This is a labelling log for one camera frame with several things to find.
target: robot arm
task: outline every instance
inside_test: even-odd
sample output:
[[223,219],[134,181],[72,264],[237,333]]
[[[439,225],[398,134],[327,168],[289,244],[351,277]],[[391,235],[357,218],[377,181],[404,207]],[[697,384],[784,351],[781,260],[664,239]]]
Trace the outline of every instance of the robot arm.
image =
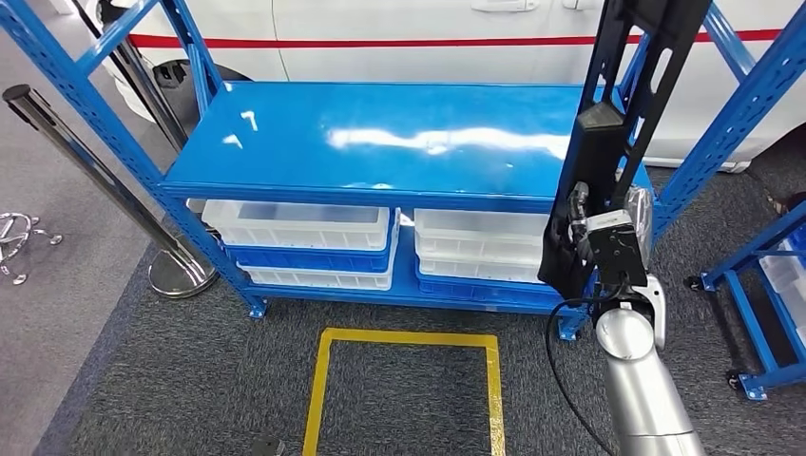
[[[627,456],[705,454],[657,353],[665,338],[665,299],[643,266],[624,201],[709,5],[710,0],[605,0],[544,233],[542,281],[565,299],[580,298],[596,269],[597,290],[608,296],[591,299],[591,313],[607,357],[614,428]],[[633,27],[644,32],[644,54],[616,88]],[[671,55],[653,86],[665,50]],[[604,88],[598,87],[602,80]]]
[[705,456],[649,321],[624,303],[599,317],[596,338],[607,357],[604,385],[621,454]]

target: red stripe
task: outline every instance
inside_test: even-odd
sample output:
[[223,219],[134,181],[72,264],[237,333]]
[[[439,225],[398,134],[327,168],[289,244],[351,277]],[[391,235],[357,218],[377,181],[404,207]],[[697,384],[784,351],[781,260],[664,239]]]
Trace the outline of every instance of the red stripe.
[[[743,30],[737,32],[742,41],[775,40],[780,28]],[[178,48],[175,36],[129,35],[138,48]],[[629,43],[638,43],[637,35],[630,35]],[[470,40],[232,40],[229,38],[207,38],[204,42],[211,49],[288,49],[288,48],[445,48],[472,46],[580,46],[592,45],[593,36],[546,36],[536,38],[488,38]],[[697,34],[698,43],[712,41],[708,33]]]

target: yellow floor tape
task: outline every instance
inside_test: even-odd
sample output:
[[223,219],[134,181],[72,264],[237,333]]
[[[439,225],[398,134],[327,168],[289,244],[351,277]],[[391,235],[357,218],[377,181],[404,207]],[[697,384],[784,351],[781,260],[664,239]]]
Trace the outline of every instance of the yellow floor tape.
[[491,456],[504,456],[504,407],[501,402],[501,368],[498,359],[498,338],[489,334],[457,334],[448,332],[404,332],[376,330],[348,330],[327,328],[319,341],[317,367],[308,408],[308,424],[302,444],[303,456],[316,456],[322,407],[325,402],[325,384],[330,364],[330,346],[334,340],[349,342],[375,342],[380,344],[450,345],[480,347],[487,355],[487,395],[489,399],[489,444]]

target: stanchion base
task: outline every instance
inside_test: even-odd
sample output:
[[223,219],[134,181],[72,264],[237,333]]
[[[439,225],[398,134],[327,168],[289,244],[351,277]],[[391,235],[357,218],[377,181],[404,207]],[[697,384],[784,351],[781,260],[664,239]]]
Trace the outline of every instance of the stanchion base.
[[197,295],[219,278],[219,273],[207,261],[206,257],[197,254],[195,249],[184,242],[182,236],[178,236],[177,239],[193,254],[193,257],[204,270],[204,280],[199,282],[196,277],[188,274],[182,266],[177,264],[171,255],[166,252],[159,252],[148,267],[148,281],[151,282],[151,288],[155,292],[170,299],[182,299]]

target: white plastic bin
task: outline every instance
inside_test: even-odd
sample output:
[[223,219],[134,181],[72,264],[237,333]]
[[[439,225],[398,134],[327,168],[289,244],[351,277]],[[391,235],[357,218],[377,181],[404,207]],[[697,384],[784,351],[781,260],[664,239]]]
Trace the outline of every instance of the white plastic bin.
[[806,277],[790,283],[779,295],[795,322],[800,342],[806,346]]
[[[789,239],[784,239],[779,250],[793,250]],[[795,322],[797,335],[806,345],[806,269],[797,256],[764,256],[758,260],[761,269]]]
[[[793,250],[789,239],[784,239],[779,250]],[[806,280],[806,269],[797,256],[763,256],[758,259],[761,269],[770,279],[773,289],[781,293],[785,287],[797,280]]]
[[263,285],[290,285],[293,287],[349,288],[357,290],[389,290],[392,288],[394,257],[397,253],[399,226],[392,231],[389,267],[385,273],[356,273],[319,269],[260,268],[238,265],[249,273],[252,281]]
[[414,209],[416,251],[421,258],[536,266],[547,222],[545,214]]
[[473,259],[420,258],[420,274],[426,276],[541,283],[537,279],[539,269],[540,265],[493,263]]
[[386,207],[211,199],[201,219],[228,245],[383,250]]

